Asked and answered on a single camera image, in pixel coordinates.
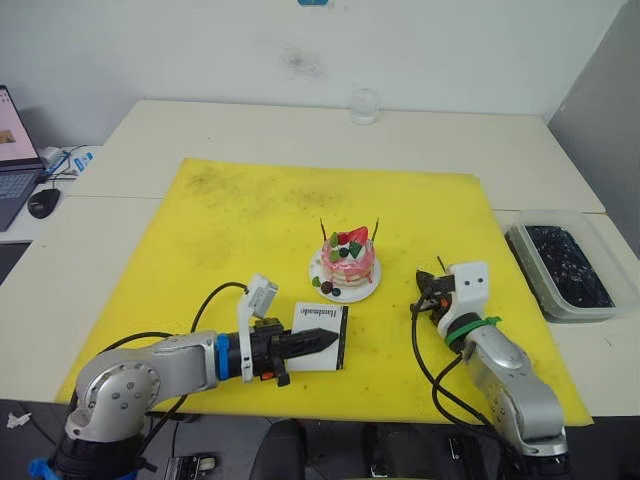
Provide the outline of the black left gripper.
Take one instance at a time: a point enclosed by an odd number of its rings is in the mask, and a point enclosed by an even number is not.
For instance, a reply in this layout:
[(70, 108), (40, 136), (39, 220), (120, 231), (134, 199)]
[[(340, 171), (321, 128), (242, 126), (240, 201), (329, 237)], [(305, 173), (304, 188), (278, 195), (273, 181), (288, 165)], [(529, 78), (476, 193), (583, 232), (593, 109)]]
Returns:
[(328, 349), (338, 334), (313, 328), (289, 333), (275, 318), (259, 319), (250, 334), (253, 376), (261, 381), (275, 379), (278, 387), (290, 384), (285, 359), (313, 355)]

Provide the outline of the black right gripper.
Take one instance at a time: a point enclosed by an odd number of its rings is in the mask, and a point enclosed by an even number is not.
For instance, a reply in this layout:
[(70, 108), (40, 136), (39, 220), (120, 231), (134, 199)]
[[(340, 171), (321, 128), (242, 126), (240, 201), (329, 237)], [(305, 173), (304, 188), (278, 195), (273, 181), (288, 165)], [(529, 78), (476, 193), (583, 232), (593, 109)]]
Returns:
[(432, 322), (438, 323), (449, 311), (452, 305), (452, 293), (455, 288), (455, 277), (445, 275), (436, 277), (429, 272), (417, 270), (416, 283), (421, 296), (410, 305), (411, 315), (417, 317), (422, 312), (432, 311)]

